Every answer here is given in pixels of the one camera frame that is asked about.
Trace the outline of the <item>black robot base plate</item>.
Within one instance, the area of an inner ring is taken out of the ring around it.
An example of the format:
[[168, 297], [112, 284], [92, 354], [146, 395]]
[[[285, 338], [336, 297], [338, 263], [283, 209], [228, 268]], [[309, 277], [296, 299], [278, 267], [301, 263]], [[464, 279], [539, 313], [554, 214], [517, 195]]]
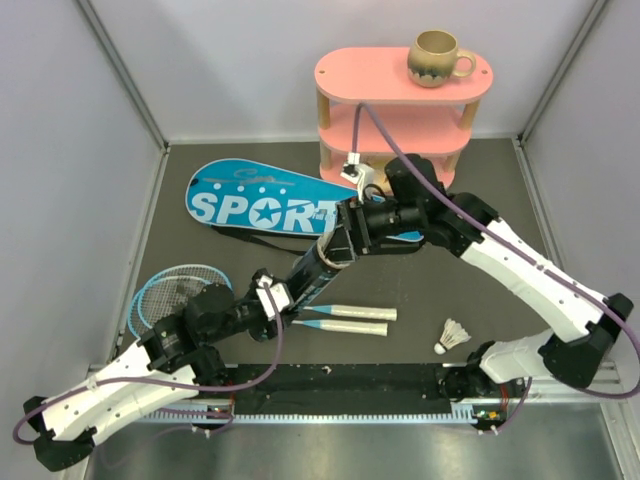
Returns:
[[258, 386], [234, 394], [244, 415], [449, 413], [472, 396], [440, 364], [281, 364]]

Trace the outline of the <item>white feather shuttlecock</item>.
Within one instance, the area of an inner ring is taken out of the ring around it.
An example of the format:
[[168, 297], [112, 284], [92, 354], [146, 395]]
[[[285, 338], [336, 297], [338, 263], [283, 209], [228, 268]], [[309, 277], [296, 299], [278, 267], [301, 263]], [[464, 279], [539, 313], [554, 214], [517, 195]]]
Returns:
[[443, 355], [453, 347], [466, 343], [471, 339], [471, 335], [457, 321], [448, 318], [443, 326], [442, 334], [434, 345], [434, 352]]

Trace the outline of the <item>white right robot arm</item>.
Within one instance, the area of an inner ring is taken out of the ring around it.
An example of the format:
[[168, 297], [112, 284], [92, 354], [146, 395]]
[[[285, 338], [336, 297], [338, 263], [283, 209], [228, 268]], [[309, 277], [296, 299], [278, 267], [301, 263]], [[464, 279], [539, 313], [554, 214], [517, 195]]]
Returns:
[[620, 333], [633, 304], [622, 294], [588, 289], [514, 232], [495, 209], [470, 193], [449, 194], [432, 163], [401, 154], [385, 167], [392, 197], [381, 202], [358, 195], [338, 202], [332, 230], [316, 246], [325, 264], [338, 270], [376, 254], [390, 236], [418, 232], [484, 271], [522, 300], [547, 324], [546, 331], [513, 341], [489, 341], [468, 360], [463, 377], [487, 396], [518, 378], [551, 376], [591, 394], [592, 381]]

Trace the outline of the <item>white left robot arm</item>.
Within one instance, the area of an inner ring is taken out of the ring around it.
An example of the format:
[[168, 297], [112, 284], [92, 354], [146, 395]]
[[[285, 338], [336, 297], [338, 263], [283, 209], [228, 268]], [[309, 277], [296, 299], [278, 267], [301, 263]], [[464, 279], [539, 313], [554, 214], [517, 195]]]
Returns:
[[243, 383], [228, 379], [216, 342], [248, 331], [257, 339], [283, 339], [301, 294], [292, 280], [258, 271], [248, 293], [235, 298], [224, 283], [196, 283], [168, 315], [78, 386], [25, 402], [22, 422], [37, 433], [36, 459], [59, 472], [88, 457], [114, 433], [176, 401], [251, 389], [275, 370], [270, 365]]

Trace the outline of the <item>black shuttlecock tube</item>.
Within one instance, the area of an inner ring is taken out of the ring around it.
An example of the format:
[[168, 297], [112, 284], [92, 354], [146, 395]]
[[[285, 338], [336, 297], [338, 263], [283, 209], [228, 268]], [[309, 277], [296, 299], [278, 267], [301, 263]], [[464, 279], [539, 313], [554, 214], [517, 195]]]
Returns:
[[301, 314], [303, 308], [308, 306], [334, 280], [341, 270], [352, 264], [333, 265], [326, 261], [323, 256], [324, 235], [299, 259], [284, 279], [293, 287], [298, 297], [293, 321]]

